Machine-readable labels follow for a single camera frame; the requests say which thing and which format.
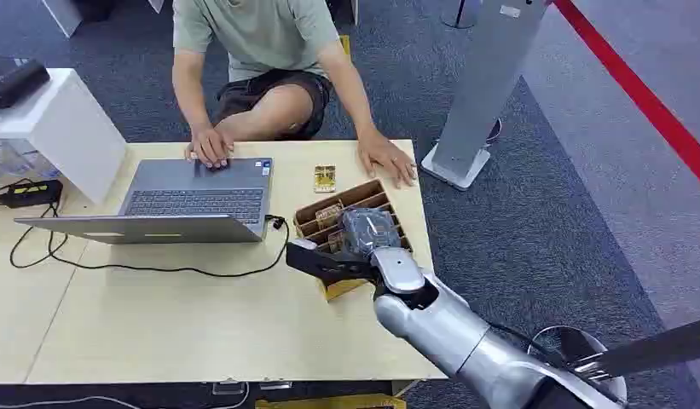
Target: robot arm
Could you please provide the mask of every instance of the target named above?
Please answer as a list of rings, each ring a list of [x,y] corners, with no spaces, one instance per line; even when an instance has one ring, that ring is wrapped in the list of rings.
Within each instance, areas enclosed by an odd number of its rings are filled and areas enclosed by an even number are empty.
[[[475,389],[491,408],[623,407],[576,375],[540,362],[495,335],[465,299],[420,268],[404,249],[378,248],[365,262],[315,248],[307,240],[294,240],[287,247],[287,264],[332,282],[373,282],[379,323],[448,377]]]

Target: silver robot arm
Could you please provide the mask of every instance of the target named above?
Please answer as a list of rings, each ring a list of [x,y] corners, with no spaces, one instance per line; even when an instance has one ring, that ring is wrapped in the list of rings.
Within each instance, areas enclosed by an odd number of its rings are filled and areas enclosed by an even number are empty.
[[[577,405],[623,407],[574,374],[553,368],[490,331],[465,299],[432,271],[420,268],[407,251],[375,250],[371,263],[381,281],[374,310],[379,323],[406,340],[448,377],[475,389],[493,409],[549,407],[538,394],[553,382],[555,393]]]

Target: red line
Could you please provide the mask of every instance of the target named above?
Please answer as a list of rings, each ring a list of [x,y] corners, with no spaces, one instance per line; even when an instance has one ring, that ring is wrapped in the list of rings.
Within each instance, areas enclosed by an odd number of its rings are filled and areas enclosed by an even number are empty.
[[[691,132],[663,105],[570,0],[555,0],[555,5],[610,75],[700,180],[700,143]]]

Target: person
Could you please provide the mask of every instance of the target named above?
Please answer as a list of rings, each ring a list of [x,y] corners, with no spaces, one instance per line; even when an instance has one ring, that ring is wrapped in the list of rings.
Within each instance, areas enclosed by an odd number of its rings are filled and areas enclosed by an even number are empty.
[[[229,83],[213,124],[201,84],[212,39],[229,52]],[[359,72],[325,0],[174,0],[172,82],[191,129],[187,158],[226,166],[237,141],[303,140],[321,127],[334,88],[350,115],[367,173],[383,167],[399,187],[415,164],[375,126]]]

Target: man's left hand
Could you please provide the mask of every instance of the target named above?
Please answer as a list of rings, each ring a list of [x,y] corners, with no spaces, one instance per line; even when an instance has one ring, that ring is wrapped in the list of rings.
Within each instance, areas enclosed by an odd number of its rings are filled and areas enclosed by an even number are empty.
[[[358,132],[357,140],[357,152],[370,177],[374,177],[373,164],[380,164],[390,174],[396,187],[400,187],[401,181],[413,186],[413,180],[417,178],[415,163],[402,149],[374,127]]]

